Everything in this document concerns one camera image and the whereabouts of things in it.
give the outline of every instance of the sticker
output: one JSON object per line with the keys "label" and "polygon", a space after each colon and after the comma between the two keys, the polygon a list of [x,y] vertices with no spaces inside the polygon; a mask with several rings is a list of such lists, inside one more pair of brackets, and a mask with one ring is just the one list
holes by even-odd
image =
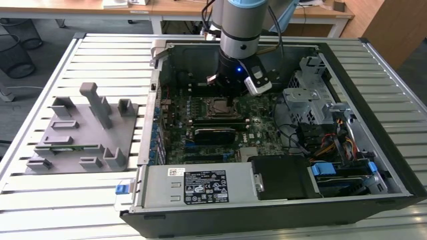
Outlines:
{"label": "sticker", "polygon": [[130,11],[130,14],[148,14],[148,11]]}
{"label": "sticker", "polygon": [[184,173],[184,203],[186,205],[228,203],[228,194],[225,170]]}
{"label": "sticker", "polygon": [[166,176],[184,176],[185,168],[168,168],[166,169]]}

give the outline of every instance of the motherboard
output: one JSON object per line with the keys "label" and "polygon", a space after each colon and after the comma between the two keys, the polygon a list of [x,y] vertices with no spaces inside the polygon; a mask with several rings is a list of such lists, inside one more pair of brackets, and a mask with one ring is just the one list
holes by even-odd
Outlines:
{"label": "motherboard", "polygon": [[177,90],[162,100],[165,164],[246,162],[252,156],[281,155],[284,146],[272,120],[276,93],[196,97]]}

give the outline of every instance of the black metal frame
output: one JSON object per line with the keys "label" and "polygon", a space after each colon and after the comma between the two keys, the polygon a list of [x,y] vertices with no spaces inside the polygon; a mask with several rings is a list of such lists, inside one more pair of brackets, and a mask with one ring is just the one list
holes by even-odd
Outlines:
{"label": "black metal frame", "polygon": [[[173,40],[173,43],[206,43],[205,41]],[[316,45],[318,53],[333,70],[349,101],[354,105],[376,143],[390,163],[411,196],[324,201],[317,203],[280,204],[273,206],[192,209],[129,213],[120,218],[145,238],[217,235],[234,232],[264,231],[321,225],[352,224],[373,214],[401,209],[427,199],[425,189],[412,172],[329,46],[322,42],[284,42],[284,45]]]}

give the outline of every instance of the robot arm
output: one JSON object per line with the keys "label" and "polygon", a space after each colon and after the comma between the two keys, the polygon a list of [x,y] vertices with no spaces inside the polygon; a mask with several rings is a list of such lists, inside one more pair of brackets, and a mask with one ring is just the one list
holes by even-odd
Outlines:
{"label": "robot arm", "polygon": [[[268,0],[212,0],[212,30],[220,30],[218,64],[208,84],[233,98],[246,92],[258,96],[270,89],[276,74],[266,72],[257,57]],[[288,25],[298,0],[286,0],[280,25]]]}

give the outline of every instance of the desk leg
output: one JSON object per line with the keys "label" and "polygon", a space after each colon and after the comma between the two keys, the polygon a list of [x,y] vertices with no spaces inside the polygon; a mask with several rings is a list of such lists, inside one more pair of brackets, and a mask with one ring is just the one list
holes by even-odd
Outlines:
{"label": "desk leg", "polygon": [[338,38],[340,37],[346,22],[348,22],[346,18],[337,18],[334,20],[334,24],[330,28],[330,31],[328,32],[328,35],[326,35],[328,38]]}
{"label": "desk leg", "polygon": [[150,25],[152,25],[152,34],[161,35],[162,30],[161,30],[161,16],[149,16],[150,20]]}
{"label": "desk leg", "polygon": [[58,26],[60,28],[66,27],[66,26],[65,26],[65,19],[54,19],[54,21],[56,21],[56,24],[57,24],[57,26]]}

